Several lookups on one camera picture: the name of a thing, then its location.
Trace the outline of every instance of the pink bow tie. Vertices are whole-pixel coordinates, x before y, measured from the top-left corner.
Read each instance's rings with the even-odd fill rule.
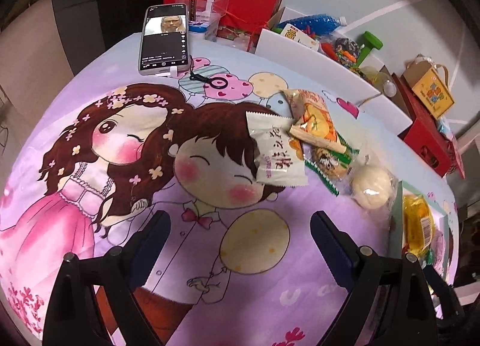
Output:
[[[196,221],[199,223],[203,228],[206,230],[210,229],[210,224],[212,223],[213,219],[211,217],[198,217],[194,211],[191,209],[187,209],[182,213],[181,216],[183,221]]]

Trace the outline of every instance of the plastic water bottle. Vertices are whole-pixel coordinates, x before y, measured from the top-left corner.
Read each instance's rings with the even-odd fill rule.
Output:
[[[277,27],[283,29],[287,23],[295,26],[296,28],[305,31],[309,26],[310,33],[315,35],[327,35],[337,27],[346,26],[347,20],[345,17],[334,18],[327,14],[309,15],[307,17],[296,18],[293,20],[287,20],[280,23]]]

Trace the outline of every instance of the steamed bun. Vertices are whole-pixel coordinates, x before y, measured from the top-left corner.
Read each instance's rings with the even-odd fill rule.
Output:
[[[381,166],[362,166],[352,179],[352,195],[365,209],[382,207],[393,191],[390,173]]]

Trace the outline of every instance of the black clamp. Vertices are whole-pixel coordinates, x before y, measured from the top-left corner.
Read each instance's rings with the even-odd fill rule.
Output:
[[[349,293],[317,346],[354,346],[374,302],[381,314],[370,346],[436,346],[439,332],[463,322],[453,289],[432,267],[422,271],[415,255],[392,259],[358,247],[322,211],[312,215],[310,230],[335,281]],[[102,285],[127,345],[162,346],[133,291],[145,284],[169,234],[170,217],[158,211],[124,248],[113,247],[93,259],[66,254],[47,309],[43,345],[112,345],[93,289]],[[435,316],[425,278],[440,299],[442,320]],[[386,290],[383,299],[376,298],[379,287]]]

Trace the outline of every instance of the phone lanyard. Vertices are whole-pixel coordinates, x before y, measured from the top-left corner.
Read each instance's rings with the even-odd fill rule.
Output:
[[[208,85],[210,85],[210,87],[215,88],[217,90],[223,90],[229,85],[229,81],[227,79],[219,78],[219,77],[206,78],[205,76],[201,76],[198,73],[194,73],[193,60],[194,59],[190,56],[190,80],[196,80],[196,81],[201,81],[202,83],[207,83]],[[216,80],[221,81],[223,84],[222,85],[213,84],[213,82]]]

